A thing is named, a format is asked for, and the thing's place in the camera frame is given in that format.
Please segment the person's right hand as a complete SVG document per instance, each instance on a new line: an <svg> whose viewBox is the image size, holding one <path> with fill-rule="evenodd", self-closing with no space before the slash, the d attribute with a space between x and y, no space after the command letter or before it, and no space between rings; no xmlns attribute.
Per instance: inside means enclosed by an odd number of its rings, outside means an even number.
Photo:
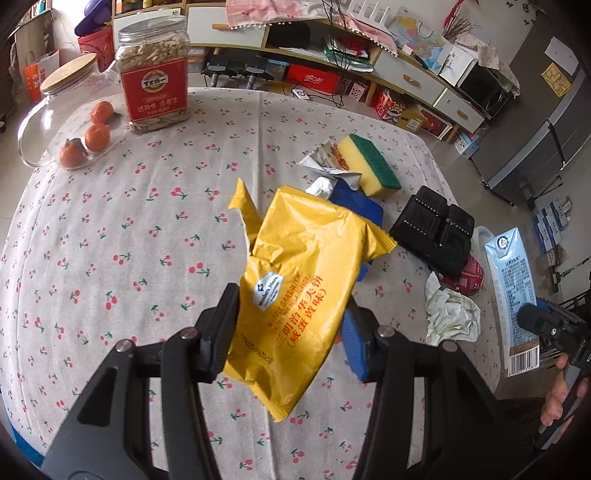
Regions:
<svg viewBox="0 0 591 480"><path fill-rule="evenodd" d="M568 355L562 353L556 361L558 374L553 387L546 395L545 403L541 411L541 423L550 427L559 420L563 414L563 403L568 395L568 385L565 381L564 370L568 364Z"/></svg>

